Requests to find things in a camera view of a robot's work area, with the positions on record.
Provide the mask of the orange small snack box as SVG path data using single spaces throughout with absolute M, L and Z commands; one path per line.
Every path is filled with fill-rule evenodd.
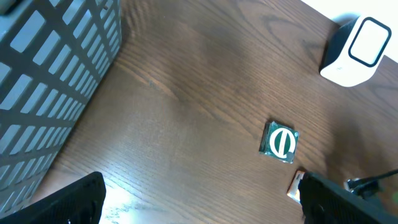
M 303 179 L 305 171 L 296 170 L 295 175 L 289 185 L 287 190 L 287 196 L 293 199 L 295 202 L 300 203 L 300 191 L 299 191 L 299 183 Z

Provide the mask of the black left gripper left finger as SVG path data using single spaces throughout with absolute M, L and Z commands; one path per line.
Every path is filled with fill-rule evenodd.
M 92 172 L 53 194 L 1 219 L 1 224 L 100 222 L 106 196 L 103 175 Z

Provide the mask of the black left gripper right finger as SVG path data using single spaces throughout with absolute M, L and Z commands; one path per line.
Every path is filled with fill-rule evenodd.
M 380 181 L 396 174 L 392 170 L 373 177 Z M 383 208 L 377 194 L 364 200 L 316 173 L 306 172 L 298 189 L 305 224 L 397 223 L 397 217 Z

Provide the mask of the round green label package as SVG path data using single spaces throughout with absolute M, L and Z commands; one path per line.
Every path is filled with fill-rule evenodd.
M 259 153 L 280 160 L 294 162 L 299 132 L 275 121 L 266 123 Z

